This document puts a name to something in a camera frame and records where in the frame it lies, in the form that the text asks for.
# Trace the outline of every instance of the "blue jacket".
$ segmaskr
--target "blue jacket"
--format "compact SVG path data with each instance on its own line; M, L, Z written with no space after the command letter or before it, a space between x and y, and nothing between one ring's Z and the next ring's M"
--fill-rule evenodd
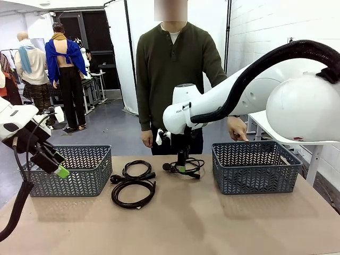
M67 64L73 63L84 75L87 75L85 61L83 59L83 56L81 55L81 51L78 44L76 44L75 42L67 40L67 52L66 54L62 54L56 51L53 39L51 39L45 45L45 51L48 68L48 78L52 84L53 81L57 82L60 77L57 56L66 57Z

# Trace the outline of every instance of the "white curtain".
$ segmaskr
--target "white curtain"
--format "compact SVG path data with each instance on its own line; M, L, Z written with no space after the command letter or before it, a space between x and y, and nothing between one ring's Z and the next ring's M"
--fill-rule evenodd
M154 28L154 0L128 0L130 29L134 62L136 63L137 44L140 36ZM188 21L210 33L224 64L227 23L227 2L225 0L189 0ZM116 54L118 75L121 81L125 107L137 111L137 98L133 81L129 38L126 25L124 1L112 2L105 8L111 39ZM211 89L204 75L205 91Z
M105 8L105 11L110 26L111 41L115 50L117 72L121 83L125 110L132 114L138 114L124 1L110 3Z

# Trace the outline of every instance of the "gray plastic basket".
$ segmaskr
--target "gray plastic basket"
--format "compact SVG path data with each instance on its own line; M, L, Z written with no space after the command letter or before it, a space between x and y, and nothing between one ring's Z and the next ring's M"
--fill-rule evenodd
M32 162L32 197L95 197L103 190L112 173L110 145L56 146L66 158L62 164L70 174L62 179L47 174ZM26 164L23 166L28 176Z
M275 141L215 143L212 170L222 194L289 193L302 162Z

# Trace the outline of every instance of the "man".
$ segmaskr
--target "man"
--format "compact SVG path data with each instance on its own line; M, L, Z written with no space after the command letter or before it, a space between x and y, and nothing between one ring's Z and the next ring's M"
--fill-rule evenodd
M85 62L78 44L64 36L65 29L62 24L54 23L53 31L52 39L45 45L48 76L55 89L59 80L69 124L65 131L72 133L86 128L81 85L81 76L87 75Z
M34 105L39 109L39 114L51 106L47 89L48 78L45 73L45 53L36 48L28 39L26 32L17 35L20 47L15 53L15 67L18 75L22 78L30 92ZM55 121L49 118L46 124L53 126Z
M203 72L214 87L227 76L212 37L186 22L187 0L155 0L155 9L163 22L142 35L137 47L137 99L142 141L153 155L177 153L179 137L172 144L155 143L157 130L164 129L163 112L172 104L174 88L193 83L204 93ZM247 140L246 125L237 117L228 118L234 140ZM193 139L190 154L203 151L202 129Z
M92 57L92 53L89 49L86 49L86 56L87 56L87 59L89 60L90 62L90 72L91 73L100 73L100 69L99 69L99 66L98 66L98 63L97 61Z

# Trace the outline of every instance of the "camouflage pants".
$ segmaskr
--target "camouflage pants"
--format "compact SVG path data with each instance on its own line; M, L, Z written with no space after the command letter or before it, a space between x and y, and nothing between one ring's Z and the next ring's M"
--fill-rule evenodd
M38 114L42 114L44 109L49 109L51 107L51 103L49 100L47 84L42 85L33 85L26 81L24 81L25 86L27 86L31 97L33 99L34 105L38 108ZM49 118L46 121L47 125L54 125L55 120Z

